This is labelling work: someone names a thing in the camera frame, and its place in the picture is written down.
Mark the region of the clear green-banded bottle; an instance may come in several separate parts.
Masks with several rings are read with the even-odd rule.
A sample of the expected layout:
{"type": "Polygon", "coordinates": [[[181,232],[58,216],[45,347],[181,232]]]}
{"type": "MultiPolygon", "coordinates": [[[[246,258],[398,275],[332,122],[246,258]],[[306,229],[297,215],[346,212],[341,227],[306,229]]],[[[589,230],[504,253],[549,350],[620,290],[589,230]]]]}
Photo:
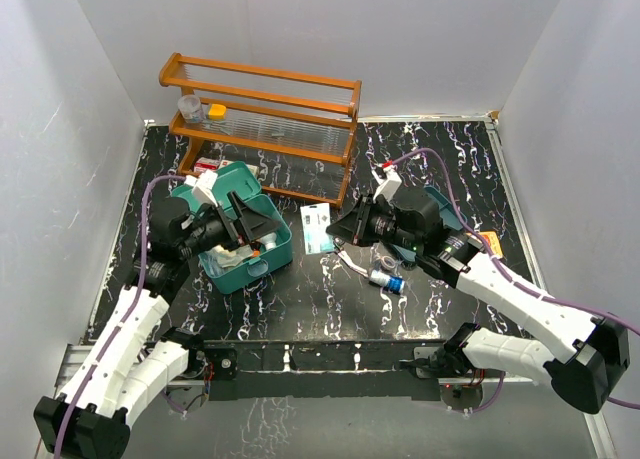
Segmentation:
{"type": "Polygon", "coordinates": [[[259,239],[259,242],[264,246],[264,248],[269,251],[275,249],[277,247],[277,239],[278,236],[275,232],[264,235],[259,239]]]}

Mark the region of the bag of cotton balls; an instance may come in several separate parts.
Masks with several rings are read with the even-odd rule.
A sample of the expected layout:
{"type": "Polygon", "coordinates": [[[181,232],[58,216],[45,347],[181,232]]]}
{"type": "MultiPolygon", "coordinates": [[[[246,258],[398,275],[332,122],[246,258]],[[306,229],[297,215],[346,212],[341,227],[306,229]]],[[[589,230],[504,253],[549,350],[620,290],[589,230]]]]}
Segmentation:
{"type": "Polygon", "coordinates": [[[235,250],[227,250],[221,245],[218,245],[206,253],[209,264],[215,270],[235,268],[253,256],[254,251],[249,245],[241,246],[235,250]]]}

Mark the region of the blue face mask packet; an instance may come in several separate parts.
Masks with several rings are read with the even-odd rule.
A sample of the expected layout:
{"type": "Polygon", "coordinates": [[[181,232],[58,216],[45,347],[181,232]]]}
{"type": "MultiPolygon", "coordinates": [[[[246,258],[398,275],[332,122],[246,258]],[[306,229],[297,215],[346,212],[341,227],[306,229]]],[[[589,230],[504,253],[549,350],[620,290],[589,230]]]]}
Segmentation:
{"type": "Polygon", "coordinates": [[[332,237],[326,232],[330,225],[330,205],[318,203],[300,209],[304,235],[304,251],[307,255],[328,253],[334,250],[332,237]]]}

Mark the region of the teal medicine kit box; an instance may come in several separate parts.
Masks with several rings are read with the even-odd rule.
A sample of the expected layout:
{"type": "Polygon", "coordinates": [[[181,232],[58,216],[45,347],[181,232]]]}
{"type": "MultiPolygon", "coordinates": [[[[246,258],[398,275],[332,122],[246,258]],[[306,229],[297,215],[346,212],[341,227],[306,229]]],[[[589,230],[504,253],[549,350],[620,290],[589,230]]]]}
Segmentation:
{"type": "Polygon", "coordinates": [[[291,231],[245,163],[208,172],[203,181],[189,176],[171,195],[184,199],[200,218],[203,201],[214,198],[236,228],[261,221],[239,248],[220,245],[199,254],[200,265],[219,292],[233,293],[292,261],[291,231]]]}

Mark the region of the blue white small bottle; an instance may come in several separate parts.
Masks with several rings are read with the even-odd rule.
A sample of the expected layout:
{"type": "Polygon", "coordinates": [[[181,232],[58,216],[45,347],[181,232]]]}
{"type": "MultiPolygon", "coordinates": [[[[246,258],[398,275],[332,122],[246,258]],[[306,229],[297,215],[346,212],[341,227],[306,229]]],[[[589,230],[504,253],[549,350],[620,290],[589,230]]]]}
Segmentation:
{"type": "Polygon", "coordinates": [[[369,282],[381,287],[383,290],[396,295],[403,293],[405,281],[399,276],[390,275],[378,269],[372,269],[368,274],[369,282]]]}

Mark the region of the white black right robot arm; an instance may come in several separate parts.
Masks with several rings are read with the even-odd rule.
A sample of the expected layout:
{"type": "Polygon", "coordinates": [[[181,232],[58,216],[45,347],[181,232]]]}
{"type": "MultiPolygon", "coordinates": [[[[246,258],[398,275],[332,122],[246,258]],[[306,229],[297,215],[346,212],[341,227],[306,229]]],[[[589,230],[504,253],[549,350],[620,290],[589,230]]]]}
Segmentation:
{"type": "Polygon", "coordinates": [[[550,386],[575,409],[596,414],[629,367],[628,329],[620,320],[555,303],[479,238],[447,226],[438,203],[421,188],[400,189],[390,200],[362,195],[326,231],[354,246],[382,242],[412,251],[427,275],[529,333],[523,339],[463,324],[436,356],[457,375],[493,369],[527,377],[550,386]]]}

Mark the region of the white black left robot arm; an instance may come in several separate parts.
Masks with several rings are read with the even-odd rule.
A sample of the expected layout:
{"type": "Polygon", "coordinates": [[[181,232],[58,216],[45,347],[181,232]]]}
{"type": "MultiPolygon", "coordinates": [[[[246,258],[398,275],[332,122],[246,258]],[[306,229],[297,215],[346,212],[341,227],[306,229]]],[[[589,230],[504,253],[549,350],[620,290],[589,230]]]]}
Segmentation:
{"type": "Polygon", "coordinates": [[[141,243],[128,282],[99,339],[55,397],[42,397],[34,419],[56,458],[120,458],[135,422],[169,383],[206,366],[199,335],[173,328],[138,357],[190,275],[190,261],[217,246],[235,252],[276,233],[270,200],[227,195],[197,211],[183,197],[143,203],[141,243]]]}

